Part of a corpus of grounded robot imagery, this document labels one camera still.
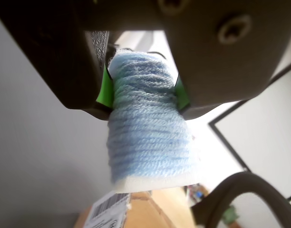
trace barcode label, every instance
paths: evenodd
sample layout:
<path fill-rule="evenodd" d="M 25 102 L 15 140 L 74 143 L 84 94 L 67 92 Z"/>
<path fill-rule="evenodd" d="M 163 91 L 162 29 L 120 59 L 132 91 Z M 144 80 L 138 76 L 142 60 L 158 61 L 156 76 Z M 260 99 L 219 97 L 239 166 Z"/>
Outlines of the barcode label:
<path fill-rule="evenodd" d="M 110 207 L 112 207 L 114 204 L 122 200 L 128 195 L 128 193 L 121 193 L 121 194 L 115 194 L 103 203 L 101 203 L 98 207 L 94 209 L 93 215 L 91 217 L 91 220 L 95 217 L 97 217 L 102 212 L 106 211 Z"/>

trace screw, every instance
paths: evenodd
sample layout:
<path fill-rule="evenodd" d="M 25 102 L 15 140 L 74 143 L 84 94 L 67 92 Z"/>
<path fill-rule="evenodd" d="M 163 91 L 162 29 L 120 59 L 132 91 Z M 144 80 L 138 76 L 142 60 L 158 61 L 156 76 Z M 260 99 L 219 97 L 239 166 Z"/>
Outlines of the screw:
<path fill-rule="evenodd" d="M 221 44 L 234 44 L 245 37 L 252 28 L 251 17 L 247 14 L 230 18 L 223 23 L 217 33 Z"/>

